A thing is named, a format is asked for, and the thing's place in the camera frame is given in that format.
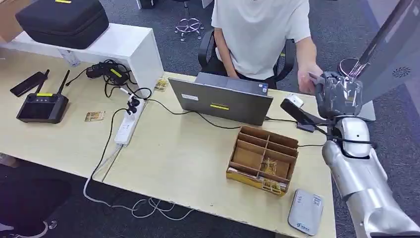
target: laptop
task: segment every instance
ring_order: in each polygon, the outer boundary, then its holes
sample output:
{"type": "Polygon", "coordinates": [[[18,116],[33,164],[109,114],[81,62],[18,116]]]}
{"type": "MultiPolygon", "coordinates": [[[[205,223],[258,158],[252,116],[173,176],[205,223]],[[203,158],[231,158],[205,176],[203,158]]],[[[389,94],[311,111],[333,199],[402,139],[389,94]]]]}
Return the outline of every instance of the laptop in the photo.
{"type": "Polygon", "coordinates": [[[182,109],[262,125],[273,98],[266,83],[199,73],[195,82],[169,78],[182,109]]]}

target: white t-shirt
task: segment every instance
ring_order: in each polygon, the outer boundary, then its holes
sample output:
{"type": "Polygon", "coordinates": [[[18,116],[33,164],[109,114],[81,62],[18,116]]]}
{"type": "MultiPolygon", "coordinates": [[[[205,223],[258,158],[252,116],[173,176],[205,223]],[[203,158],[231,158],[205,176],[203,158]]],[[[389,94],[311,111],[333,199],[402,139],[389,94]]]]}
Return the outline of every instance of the white t-shirt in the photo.
{"type": "Polygon", "coordinates": [[[308,0],[214,0],[211,25],[223,30],[236,71],[264,80],[286,39],[311,36],[308,14],[308,0]]]}

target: chrome stool base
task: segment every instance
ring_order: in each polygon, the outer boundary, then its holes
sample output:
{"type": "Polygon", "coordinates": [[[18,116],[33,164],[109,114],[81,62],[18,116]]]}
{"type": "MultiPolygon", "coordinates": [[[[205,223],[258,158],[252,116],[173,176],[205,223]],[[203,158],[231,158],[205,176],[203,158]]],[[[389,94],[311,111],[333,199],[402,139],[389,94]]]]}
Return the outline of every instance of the chrome stool base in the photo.
{"type": "Polygon", "coordinates": [[[198,34],[197,39],[201,39],[201,33],[199,30],[203,30],[204,26],[201,24],[200,20],[196,18],[182,19],[175,26],[175,33],[181,32],[181,41],[185,41],[185,34],[196,32],[198,34]]]}

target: white shelf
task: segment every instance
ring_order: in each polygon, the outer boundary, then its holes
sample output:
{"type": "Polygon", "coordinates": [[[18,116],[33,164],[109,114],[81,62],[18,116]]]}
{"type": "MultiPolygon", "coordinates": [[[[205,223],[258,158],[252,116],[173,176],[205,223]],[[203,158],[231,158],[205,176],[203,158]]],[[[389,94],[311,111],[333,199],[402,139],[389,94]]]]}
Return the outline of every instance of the white shelf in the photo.
{"type": "Polygon", "coordinates": [[[162,62],[152,28],[110,23],[87,49],[77,50],[38,43],[26,32],[0,47],[62,58],[58,49],[74,52],[83,62],[98,63],[113,59],[128,66],[139,87],[154,89],[163,75],[162,62]]]}

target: person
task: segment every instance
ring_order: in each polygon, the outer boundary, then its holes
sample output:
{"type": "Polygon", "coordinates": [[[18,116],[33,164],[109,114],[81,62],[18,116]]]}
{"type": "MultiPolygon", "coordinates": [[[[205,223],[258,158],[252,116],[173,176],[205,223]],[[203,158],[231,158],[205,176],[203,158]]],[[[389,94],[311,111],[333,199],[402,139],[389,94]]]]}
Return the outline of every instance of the person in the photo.
{"type": "Polygon", "coordinates": [[[211,57],[202,72],[252,81],[268,79],[274,76],[273,67],[286,39],[293,39],[299,89],[314,92],[308,72],[321,75],[322,70],[316,63],[308,14],[308,0],[214,0],[211,25],[216,57],[211,57]]]}

